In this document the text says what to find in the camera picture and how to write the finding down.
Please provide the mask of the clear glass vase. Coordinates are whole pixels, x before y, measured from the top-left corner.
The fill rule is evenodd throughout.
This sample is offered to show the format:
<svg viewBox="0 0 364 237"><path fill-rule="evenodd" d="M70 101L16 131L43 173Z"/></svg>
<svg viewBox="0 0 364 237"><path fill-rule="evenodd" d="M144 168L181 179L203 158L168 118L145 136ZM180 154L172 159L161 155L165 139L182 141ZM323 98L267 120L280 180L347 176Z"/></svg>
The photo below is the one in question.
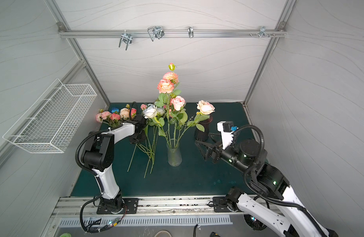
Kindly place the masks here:
<svg viewBox="0 0 364 237"><path fill-rule="evenodd" d="M172 139L167 145L167 155L170 166L177 167L182 163L180 145L175 139Z"/></svg>

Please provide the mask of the cream white rose stem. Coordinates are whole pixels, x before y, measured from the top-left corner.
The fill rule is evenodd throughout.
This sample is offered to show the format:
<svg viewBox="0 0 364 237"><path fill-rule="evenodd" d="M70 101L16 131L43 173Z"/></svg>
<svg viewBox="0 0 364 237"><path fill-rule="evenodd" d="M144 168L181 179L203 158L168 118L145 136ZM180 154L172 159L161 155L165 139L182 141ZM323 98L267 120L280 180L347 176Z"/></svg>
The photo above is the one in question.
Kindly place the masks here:
<svg viewBox="0 0 364 237"><path fill-rule="evenodd" d="M197 112L196 115L188 118L188 121L185 123L178 123L181 125L182 132L179 132L176 144L179 145L180 140L186 133L186 131L191 127L196 127L198 125L199 128L203 128L203 125L199 125L200 122L208 120L212 113L215 112L215 107L209 103L208 101L200 100L197 103Z"/></svg>

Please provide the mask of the pink multi-bloom rose stem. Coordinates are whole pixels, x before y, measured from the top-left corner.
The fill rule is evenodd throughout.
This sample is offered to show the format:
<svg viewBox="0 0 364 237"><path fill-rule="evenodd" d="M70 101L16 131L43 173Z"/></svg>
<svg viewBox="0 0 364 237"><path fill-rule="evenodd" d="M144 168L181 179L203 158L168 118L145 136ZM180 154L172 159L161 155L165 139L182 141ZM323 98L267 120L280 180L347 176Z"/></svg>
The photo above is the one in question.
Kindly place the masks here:
<svg viewBox="0 0 364 237"><path fill-rule="evenodd" d="M170 102L167 106L169 144L171 148L177 148L179 145L181 131L186 128L188 116L185 110L186 101L179 95L171 94Z"/></svg>

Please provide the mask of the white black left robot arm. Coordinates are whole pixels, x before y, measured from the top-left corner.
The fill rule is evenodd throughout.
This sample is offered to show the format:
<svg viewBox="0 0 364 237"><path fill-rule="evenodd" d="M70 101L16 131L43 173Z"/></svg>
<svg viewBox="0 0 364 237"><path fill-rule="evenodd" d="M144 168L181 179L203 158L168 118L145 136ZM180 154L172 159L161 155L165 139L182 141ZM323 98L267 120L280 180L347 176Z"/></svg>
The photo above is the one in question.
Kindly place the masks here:
<svg viewBox="0 0 364 237"><path fill-rule="evenodd" d="M143 129L146 119L138 113L137 108L137 103L133 102L121 110L100 110L96 115L96 121L107 124L108 129L91 131L77 147L76 163L94 175L100 189L98 214L117 214L125 208L112 164L116 143L127 137L131 144L145 140Z"/></svg>

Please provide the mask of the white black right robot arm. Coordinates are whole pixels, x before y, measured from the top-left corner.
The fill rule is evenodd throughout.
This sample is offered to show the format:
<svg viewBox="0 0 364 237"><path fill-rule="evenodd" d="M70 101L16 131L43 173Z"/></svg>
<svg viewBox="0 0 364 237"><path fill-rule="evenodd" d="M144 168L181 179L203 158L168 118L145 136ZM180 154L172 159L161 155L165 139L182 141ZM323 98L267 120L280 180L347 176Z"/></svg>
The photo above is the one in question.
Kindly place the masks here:
<svg viewBox="0 0 364 237"><path fill-rule="evenodd" d="M242 173L243 182L256 196L232 187L225 197L227 208L245 214L253 230L270 228L280 237L336 237L323 227L299 200L285 175L267 164L262 131L251 124L237 127L231 121L217 124L218 133L209 133L212 143L196 141L205 160L225 161Z"/></svg>

